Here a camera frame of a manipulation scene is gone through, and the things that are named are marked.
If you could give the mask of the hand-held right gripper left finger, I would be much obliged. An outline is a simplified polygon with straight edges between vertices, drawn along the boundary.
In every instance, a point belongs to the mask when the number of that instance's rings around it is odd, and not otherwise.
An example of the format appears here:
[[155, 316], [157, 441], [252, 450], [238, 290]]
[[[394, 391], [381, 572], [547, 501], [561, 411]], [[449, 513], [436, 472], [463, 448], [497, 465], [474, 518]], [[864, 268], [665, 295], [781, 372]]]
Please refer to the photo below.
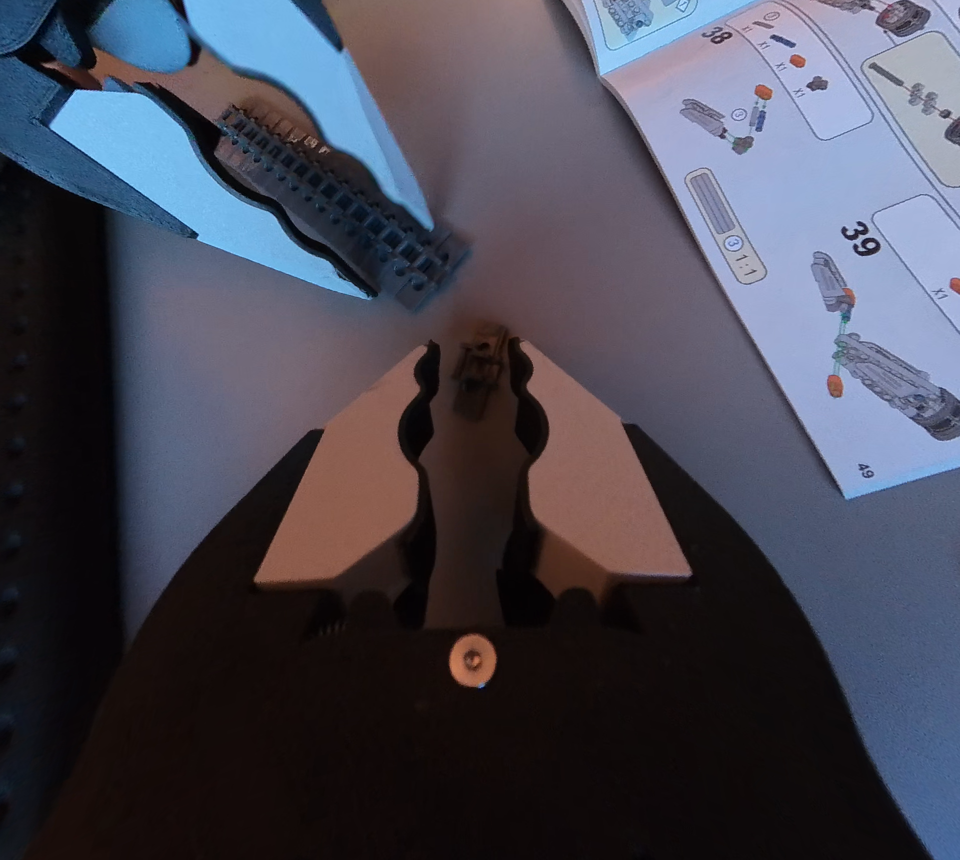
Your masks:
[[425, 622], [436, 522], [420, 458], [434, 427], [440, 348], [418, 346], [325, 427], [254, 577], [261, 590], [387, 596]]

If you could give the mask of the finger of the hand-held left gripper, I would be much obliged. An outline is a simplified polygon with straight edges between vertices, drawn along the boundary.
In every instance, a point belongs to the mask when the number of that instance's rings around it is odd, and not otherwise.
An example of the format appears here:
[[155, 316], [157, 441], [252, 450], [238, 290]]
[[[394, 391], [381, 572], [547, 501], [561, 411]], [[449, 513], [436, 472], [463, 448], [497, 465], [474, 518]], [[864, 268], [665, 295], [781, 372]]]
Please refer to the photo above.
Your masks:
[[200, 42], [232, 69], [295, 99], [327, 144], [360, 161], [427, 230], [426, 198], [352, 56], [294, 0], [184, 0]]
[[196, 233], [200, 243], [355, 298], [374, 289], [337, 272], [275, 206], [238, 192], [152, 85], [76, 89], [50, 119], [61, 138]]

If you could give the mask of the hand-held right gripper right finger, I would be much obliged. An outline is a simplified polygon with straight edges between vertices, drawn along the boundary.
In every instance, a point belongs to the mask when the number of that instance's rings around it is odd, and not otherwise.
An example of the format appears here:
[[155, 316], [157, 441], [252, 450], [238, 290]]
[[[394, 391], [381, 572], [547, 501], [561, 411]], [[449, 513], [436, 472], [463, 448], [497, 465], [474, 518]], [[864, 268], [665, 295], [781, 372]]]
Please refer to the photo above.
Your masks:
[[625, 583], [692, 576], [618, 414], [532, 344], [510, 340], [526, 459], [497, 572], [507, 625], [545, 625], [568, 590], [602, 607]]

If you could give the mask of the single grey track link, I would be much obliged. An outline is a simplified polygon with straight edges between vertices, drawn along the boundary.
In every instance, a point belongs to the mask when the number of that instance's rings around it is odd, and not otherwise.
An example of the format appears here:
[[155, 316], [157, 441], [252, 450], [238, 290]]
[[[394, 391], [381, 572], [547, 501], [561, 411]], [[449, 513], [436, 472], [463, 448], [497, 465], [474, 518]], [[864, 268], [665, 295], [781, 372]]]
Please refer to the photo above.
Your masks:
[[472, 422], [483, 418], [491, 392], [506, 363], [509, 332], [506, 326], [485, 322], [462, 342], [452, 378], [457, 381], [454, 412]]

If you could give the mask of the grey desk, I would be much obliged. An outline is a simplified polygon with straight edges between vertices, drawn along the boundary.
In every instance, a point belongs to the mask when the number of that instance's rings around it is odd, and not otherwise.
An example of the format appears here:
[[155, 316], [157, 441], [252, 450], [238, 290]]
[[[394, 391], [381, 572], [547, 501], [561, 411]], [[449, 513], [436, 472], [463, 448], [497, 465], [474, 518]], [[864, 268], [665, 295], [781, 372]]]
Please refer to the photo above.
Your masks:
[[516, 401], [502, 382], [467, 422], [449, 374], [474, 326], [496, 322], [741, 523], [911, 825], [958, 858], [958, 472], [842, 497], [558, 0], [325, 1], [434, 214], [473, 249], [412, 314], [108, 216], [126, 641], [303, 434], [429, 340], [443, 366], [423, 456], [428, 624], [497, 622]]

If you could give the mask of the black perforated chair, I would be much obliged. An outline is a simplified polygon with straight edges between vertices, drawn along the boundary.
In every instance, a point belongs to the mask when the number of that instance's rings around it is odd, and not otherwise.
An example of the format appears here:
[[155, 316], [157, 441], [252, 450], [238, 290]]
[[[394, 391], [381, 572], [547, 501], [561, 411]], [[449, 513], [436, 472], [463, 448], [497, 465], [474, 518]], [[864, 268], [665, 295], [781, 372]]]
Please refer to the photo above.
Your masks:
[[42, 826], [122, 653], [103, 210], [2, 166], [2, 858]]

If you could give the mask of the white instruction booklet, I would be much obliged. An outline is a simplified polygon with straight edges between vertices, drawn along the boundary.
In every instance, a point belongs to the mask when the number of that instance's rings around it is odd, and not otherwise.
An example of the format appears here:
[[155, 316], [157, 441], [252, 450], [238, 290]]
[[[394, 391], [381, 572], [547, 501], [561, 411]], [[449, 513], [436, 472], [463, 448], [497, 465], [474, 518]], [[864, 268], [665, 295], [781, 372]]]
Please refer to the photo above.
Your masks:
[[847, 497], [959, 463], [959, 0], [562, 0]]

